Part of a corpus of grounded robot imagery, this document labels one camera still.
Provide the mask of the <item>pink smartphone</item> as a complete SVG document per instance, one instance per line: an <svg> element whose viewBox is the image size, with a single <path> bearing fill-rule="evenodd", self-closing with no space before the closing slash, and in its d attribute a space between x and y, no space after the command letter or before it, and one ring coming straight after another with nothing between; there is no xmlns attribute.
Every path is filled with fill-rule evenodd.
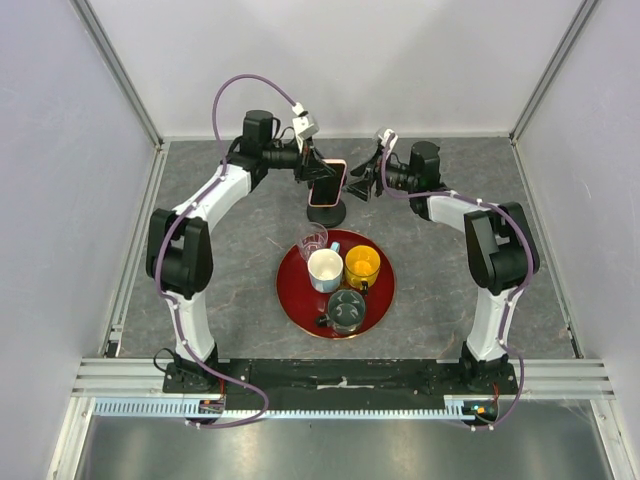
<svg viewBox="0 0 640 480"><path fill-rule="evenodd" d="M308 205L314 208L336 206L346 178L347 162L344 159L327 159L325 163L333 170L333 174L313 182L309 191Z"/></svg>

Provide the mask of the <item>black phone stand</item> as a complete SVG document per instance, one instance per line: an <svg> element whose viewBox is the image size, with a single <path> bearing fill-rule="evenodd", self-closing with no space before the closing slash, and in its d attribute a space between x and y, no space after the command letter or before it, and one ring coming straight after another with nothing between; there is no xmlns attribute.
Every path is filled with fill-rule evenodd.
<svg viewBox="0 0 640 480"><path fill-rule="evenodd" d="M335 206L314 207L308 205L306 215L310 222L318 223L325 228L335 228L346 218L347 209L343 200L339 200Z"/></svg>

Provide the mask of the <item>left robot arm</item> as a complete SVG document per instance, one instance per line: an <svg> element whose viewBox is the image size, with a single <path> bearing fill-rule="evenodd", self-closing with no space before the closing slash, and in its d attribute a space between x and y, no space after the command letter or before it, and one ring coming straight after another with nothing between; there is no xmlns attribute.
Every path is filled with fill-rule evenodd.
<svg viewBox="0 0 640 480"><path fill-rule="evenodd" d="M272 113L247 111L241 135L224 151L214 175L177 207L157 209L150 217L146 271L171 311L174 365L185 369L185 382L198 393L211 392L220 378L204 298L214 270L213 229L272 170L289 170L307 183L338 176L315 148L315 120L301 104L292 111L293 138L287 143L276 138L280 122Z"/></svg>

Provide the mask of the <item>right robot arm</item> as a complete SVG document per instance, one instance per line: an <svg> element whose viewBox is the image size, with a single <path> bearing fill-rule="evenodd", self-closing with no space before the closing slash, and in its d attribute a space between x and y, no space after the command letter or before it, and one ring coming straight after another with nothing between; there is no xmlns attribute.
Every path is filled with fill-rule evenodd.
<svg viewBox="0 0 640 480"><path fill-rule="evenodd" d="M518 300L540 266L523 207L462 195L441 179L439 147L418 141L408 162L392 161L397 136L386 129L372 157L351 170L345 191L367 201L373 196L406 200L414 214L449 226L465 237L467 265L478 287L471 332L459 359L458 381L467 392L483 392L512 374L508 332Z"/></svg>

